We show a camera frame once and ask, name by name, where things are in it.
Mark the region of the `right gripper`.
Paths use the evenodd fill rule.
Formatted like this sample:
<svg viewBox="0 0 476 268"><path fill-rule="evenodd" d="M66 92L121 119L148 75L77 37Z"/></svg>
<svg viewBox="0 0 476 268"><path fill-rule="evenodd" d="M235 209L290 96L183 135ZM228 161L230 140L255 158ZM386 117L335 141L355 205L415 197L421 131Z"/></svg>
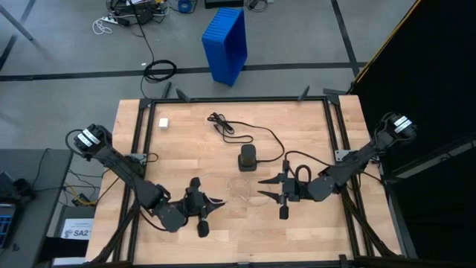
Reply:
<svg viewBox="0 0 476 268"><path fill-rule="evenodd" d="M304 169L307 172L308 180L306 182L299 180L299 172ZM287 202L300 202L301 200L311 200L308 186L311 182L312 171L308 165L299 165L296 171L290 168L288 160L283 160L283 172L273 178L259 181L260 184L277 185L282 183L282 194L276 194L269 191L258 191L258 193L273 199L277 204L281 204L279 218L287 220L289 218L289 207Z"/></svg>

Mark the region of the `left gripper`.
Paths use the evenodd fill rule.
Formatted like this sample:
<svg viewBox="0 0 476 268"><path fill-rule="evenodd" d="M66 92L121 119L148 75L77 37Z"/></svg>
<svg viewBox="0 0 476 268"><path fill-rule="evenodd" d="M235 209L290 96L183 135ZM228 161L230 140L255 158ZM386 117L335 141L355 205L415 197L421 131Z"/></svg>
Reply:
<svg viewBox="0 0 476 268"><path fill-rule="evenodd" d="M197 232L199 237L207 237L210 227L207 221L208 215L226 204L224 200L208 197L199 190L201 182L199 177L194 177L190 181L190 186L185 190L182 205L185 225L190 217L198 217Z"/></svg>

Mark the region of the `black tower power strip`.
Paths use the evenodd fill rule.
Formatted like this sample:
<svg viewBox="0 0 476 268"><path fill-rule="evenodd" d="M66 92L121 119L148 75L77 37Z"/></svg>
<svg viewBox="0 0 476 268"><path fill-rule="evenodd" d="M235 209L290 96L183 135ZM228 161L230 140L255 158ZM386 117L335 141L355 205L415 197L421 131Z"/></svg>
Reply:
<svg viewBox="0 0 476 268"><path fill-rule="evenodd" d="M241 146L238 155L238 168L242 172L255 171L257 169L257 153L253 144L244 144Z"/></svg>

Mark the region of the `box with SA2 label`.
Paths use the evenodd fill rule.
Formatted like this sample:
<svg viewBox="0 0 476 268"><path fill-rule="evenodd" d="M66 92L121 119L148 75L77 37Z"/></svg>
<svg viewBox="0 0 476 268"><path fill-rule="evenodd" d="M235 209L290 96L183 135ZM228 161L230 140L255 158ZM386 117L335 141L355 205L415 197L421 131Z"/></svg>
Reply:
<svg viewBox="0 0 476 268"><path fill-rule="evenodd" d="M61 208L54 236L70 240L89 241L94 222L94 207Z"/></svg>

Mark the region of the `blue plastic bin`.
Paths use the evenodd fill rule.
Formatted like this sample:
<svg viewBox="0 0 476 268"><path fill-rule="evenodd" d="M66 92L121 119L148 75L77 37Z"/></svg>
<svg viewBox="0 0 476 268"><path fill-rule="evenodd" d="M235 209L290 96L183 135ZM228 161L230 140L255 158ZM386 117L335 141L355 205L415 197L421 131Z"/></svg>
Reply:
<svg viewBox="0 0 476 268"><path fill-rule="evenodd" d="M233 86L248 57L245 12L242 8L219 8L202 35L212 78Z"/></svg>

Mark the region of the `dark grey side table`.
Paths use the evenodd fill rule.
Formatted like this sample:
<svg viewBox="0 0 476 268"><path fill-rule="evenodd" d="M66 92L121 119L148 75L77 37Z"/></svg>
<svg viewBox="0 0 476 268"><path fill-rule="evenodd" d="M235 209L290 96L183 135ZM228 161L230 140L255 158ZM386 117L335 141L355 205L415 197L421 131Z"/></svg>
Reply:
<svg viewBox="0 0 476 268"><path fill-rule="evenodd" d="M68 150L0 149L0 172L25 179L36 198L21 210L0 268L33 268L45 241L72 160Z"/></svg>

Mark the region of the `black curtain yellow edge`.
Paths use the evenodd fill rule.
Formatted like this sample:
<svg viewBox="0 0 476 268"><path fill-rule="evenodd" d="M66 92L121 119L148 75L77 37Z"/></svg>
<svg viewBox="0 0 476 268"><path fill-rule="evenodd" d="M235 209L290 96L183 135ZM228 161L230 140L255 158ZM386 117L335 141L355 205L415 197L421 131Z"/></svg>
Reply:
<svg viewBox="0 0 476 268"><path fill-rule="evenodd" d="M406 115L384 156L416 256L476 268L476 0L419 0L353 85L369 130Z"/></svg>

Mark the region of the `black flat box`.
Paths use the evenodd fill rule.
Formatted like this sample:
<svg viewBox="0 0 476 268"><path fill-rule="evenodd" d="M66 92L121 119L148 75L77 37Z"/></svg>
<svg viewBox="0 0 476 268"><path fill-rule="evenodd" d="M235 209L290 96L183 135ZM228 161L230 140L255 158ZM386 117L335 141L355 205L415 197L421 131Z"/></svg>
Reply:
<svg viewBox="0 0 476 268"><path fill-rule="evenodd" d="M204 0L205 8L243 7L245 0Z"/></svg>

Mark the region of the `black desk device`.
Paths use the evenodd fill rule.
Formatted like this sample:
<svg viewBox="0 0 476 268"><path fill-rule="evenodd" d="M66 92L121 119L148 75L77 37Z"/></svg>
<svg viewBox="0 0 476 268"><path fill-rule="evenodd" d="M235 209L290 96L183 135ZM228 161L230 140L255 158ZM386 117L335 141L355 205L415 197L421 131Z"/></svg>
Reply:
<svg viewBox="0 0 476 268"><path fill-rule="evenodd" d="M0 203L24 204L36 199L31 185L25 179L14 180L6 171L0 172Z"/></svg>

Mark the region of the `black floor equipment box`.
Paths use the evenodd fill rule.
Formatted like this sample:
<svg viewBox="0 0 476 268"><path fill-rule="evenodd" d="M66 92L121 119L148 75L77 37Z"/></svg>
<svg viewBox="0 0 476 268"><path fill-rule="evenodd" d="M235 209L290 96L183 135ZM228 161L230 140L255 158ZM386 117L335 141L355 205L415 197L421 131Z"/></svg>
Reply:
<svg viewBox="0 0 476 268"><path fill-rule="evenodd" d="M131 25L160 23L169 13L167 0L106 0L108 16L128 19Z"/></svg>

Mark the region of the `white floor power strip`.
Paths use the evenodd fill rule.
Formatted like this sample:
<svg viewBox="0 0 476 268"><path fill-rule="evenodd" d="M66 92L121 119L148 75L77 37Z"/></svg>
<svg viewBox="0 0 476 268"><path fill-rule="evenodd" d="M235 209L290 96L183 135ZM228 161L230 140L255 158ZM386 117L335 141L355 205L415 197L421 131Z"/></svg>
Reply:
<svg viewBox="0 0 476 268"><path fill-rule="evenodd" d="M124 27L130 26L130 21L128 19L122 17L115 17L115 16L104 16L100 18L103 22L108 22L113 25L121 25Z"/></svg>

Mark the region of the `black metal table frame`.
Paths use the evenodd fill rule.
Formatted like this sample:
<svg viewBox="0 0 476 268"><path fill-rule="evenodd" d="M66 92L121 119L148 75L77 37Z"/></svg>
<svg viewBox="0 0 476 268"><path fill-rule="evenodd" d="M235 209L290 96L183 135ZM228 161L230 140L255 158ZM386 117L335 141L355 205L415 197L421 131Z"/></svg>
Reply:
<svg viewBox="0 0 476 268"><path fill-rule="evenodd" d="M169 118L160 130L160 118ZM304 200L279 218L274 200L258 191L280 190L260 184L281 169L280 152L289 152L292 167L314 172L333 162L343 147L357 150L370 137L356 96L340 106L297 98L166 100L153 109L138 100L122 100L112 125L113 145L122 153L147 153L146 178L163 185L174 200L183 197L193 177L202 190L226 204L208 217L210 233L197 234L198 220L175 233L161 232L156 218L132 222L114 260L141 264L256 264L281 261L329 261L366 252L361 229L350 232L349 214L339 195L323 202ZM257 169L238 168L241 146L253 144Z"/></svg>

